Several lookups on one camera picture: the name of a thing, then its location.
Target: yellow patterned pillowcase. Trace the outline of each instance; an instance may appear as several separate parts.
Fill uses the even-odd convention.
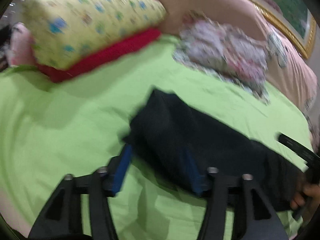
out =
[[[26,0],[23,10],[37,61],[61,70],[158,25],[165,14],[157,0]]]

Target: patterned cloth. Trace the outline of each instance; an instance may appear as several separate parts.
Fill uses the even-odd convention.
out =
[[[232,82],[268,103],[265,89],[267,44],[231,25],[198,20],[180,32],[174,59],[223,81]]]
[[[278,37],[276,32],[271,32],[267,37],[268,46],[269,46],[269,56],[274,56],[278,61],[280,68],[285,68],[287,66],[287,55],[285,52],[285,48]]]
[[[61,70],[157,25],[165,14],[157,0],[26,0],[23,12],[37,61]]]

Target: red towel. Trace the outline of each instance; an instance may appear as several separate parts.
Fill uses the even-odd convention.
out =
[[[68,70],[59,70],[46,65],[37,65],[38,69],[50,77],[52,82],[58,83],[64,80],[72,79],[83,73],[92,71],[102,64],[118,59],[119,57],[136,52],[156,40],[161,35],[157,29],[150,28],[144,32],[135,34],[123,41],[120,41],[111,47],[104,48],[96,53],[93,53],[78,63],[74,64]]]

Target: metal screw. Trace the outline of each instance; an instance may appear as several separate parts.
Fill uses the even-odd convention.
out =
[[[67,174],[66,176],[64,176],[64,180],[72,180],[72,179],[73,179],[72,174]]]
[[[108,172],[108,168],[106,166],[102,166],[98,169],[98,173],[106,173]]]
[[[242,175],[242,178],[244,180],[252,180],[253,179],[253,176],[251,174],[243,174]]]
[[[215,167],[208,167],[207,171],[209,173],[218,173],[219,172],[219,170]]]

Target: pillow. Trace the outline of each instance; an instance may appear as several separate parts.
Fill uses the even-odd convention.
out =
[[[38,63],[60,70],[164,16],[157,0],[26,0],[23,11]]]
[[[307,114],[316,99],[317,77],[291,42],[273,26],[270,29],[267,81]]]
[[[189,24],[180,32],[180,37],[182,42],[174,53],[175,60],[205,73],[214,70],[246,86],[264,103],[268,102],[266,42],[251,39],[238,28],[209,19]]]
[[[116,60],[125,54],[136,52],[156,40],[160,35],[159,30],[150,28],[83,58],[68,70],[55,69],[39,64],[37,64],[37,67],[42,73],[49,76],[52,82],[62,82],[92,71],[102,64]]]
[[[12,27],[10,49],[8,51],[9,65],[36,65],[32,45],[34,41],[30,31],[23,23]]]

